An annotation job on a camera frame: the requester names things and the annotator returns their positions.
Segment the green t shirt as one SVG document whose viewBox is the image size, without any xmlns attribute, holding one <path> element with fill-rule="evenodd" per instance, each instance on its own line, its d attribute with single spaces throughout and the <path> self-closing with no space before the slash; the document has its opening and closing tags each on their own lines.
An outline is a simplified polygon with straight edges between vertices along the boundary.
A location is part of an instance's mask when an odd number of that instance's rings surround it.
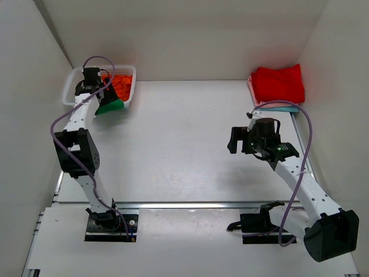
<svg viewBox="0 0 369 277">
<path fill-rule="evenodd" d="M 110 102 L 109 104 L 100 106 L 97 111 L 96 111 L 96 115 L 100 115 L 100 114 L 105 114 L 105 113 L 109 113 L 110 111 L 116 111 L 116 110 L 121 110 L 125 107 L 124 102 L 121 101 L 120 99 L 115 100 L 113 102 Z"/>
</svg>

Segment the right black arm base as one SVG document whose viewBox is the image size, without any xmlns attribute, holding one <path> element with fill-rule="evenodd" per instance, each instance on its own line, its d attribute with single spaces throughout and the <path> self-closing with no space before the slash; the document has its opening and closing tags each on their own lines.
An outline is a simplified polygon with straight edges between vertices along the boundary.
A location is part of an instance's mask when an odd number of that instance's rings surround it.
<svg viewBox="0 0 369 277">
<path fill-rule="evenodd" d="M 280 201 L 263 204 L 258 213 L 240 214 L 240 220 L 230 223 L 228 232 L 240 230 L 243 245 L 278 245 L 278 232 L 280 227 L 270 221 L 269 212 L 275 207 L 284 206 Z"/>
</svg>

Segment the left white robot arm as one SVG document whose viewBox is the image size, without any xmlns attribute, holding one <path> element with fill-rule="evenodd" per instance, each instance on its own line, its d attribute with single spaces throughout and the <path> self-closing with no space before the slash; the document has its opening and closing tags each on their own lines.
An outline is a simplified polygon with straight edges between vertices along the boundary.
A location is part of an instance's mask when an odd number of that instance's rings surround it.
<svg viewBox="0 0 369 277">
<path fill-rule="evenodd" d="M 92 222 L 115 231 L 125 220 L 115 202 L 108 203 L 106 190 L 100 183 L 100 155 L 89 128 L 98 109 L 118 97 L 112 79 L 103 80 L 100 68 L 82 68 L 82 74 L 84 79 L 76 85 L 73 109 L 56 119 L 50 132 L 62 171 L 80 185 L 90 203 L 86 211 Z"/>
</svg>

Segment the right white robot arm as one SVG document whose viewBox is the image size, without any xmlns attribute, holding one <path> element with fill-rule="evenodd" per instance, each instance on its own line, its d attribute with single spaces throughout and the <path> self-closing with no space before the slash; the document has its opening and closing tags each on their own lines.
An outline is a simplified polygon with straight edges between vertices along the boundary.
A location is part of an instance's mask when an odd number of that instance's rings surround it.
<svg viewBox="0 0 369 277">
<path fill-rule="evenodd" d="M 272 201 L 261 205 L 257 214 L 241 214 L 240 221 L 231 223 L 228 231 L 242 230 L 244 237 L 288 232 L 293 239 L 303 241 L 317 262 L 356 250 L 359 217 L 332 200 L 305 169 L 296 148 L 281 141 L 279 120 L 253 118 L 249 126 L 233 127 L 227 145 L 231 154 L 237 152 L 239 141 L 242 153 L 268 162 L 302 207 Z"/>
</svg>

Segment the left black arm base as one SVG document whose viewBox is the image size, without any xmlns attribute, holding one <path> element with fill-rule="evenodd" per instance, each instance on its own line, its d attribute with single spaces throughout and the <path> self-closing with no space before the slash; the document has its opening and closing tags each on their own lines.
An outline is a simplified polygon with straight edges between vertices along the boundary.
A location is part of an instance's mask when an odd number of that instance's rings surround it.
<svg viewBox="0 0 369 277">
<path fill-rule="evenodd" d="M 84 241 L 86 242 L 136 242 L 139 214 L 123 214 L 126 224 L 112 211 L 89 213 Z"/>
</svg>

